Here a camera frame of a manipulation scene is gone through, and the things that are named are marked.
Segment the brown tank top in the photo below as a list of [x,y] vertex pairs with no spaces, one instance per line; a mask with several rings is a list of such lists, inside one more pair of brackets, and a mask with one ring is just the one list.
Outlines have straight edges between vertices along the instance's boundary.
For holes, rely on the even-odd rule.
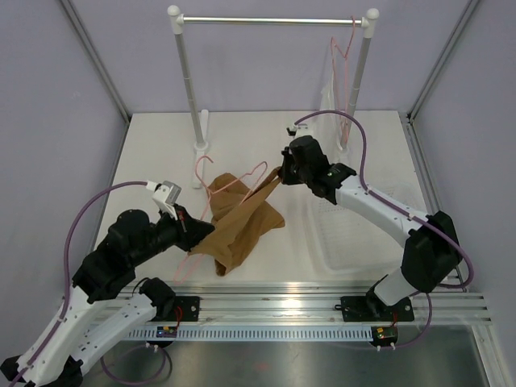
[[267,199],[281,183],[275,168],[254,189],[230,173],[216,177],[209,185],[214,231],[189,253],[214,258],[215,272],[224,277],[251,254],[262,235],[285,226],[283,216]]

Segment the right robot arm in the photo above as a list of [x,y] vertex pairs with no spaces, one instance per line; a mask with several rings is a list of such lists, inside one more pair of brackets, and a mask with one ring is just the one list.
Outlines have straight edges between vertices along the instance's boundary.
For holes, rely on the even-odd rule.
[[351,310],[360,321],[390,320],[397,304],[417,293],[431,293],[464,260],[446,213],[418,212],[371,189],[354,169],[330,163],[310,135],[294,139],[281,154],[282,184],[306,185],[316,197],[379,227],[403,249],[400,267],[377,281]]

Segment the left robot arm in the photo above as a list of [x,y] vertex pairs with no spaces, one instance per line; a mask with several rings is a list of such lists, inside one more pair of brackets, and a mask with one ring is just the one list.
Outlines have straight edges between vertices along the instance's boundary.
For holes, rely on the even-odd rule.
[[70,299],[36,343],[21,356],[3,361],[11,383],[26,386],[79,386],[84,375],[133,328],[152,319],[164,321],[174,311],[174,291],[161,279],[146,281],[139,294],[116,314],[91,329],[90,324],[135,279],[135,269],[171,247],[191,251],[214,225],[189,216],[162,214],[151,223],[142,210],[126,210],[72,278]]

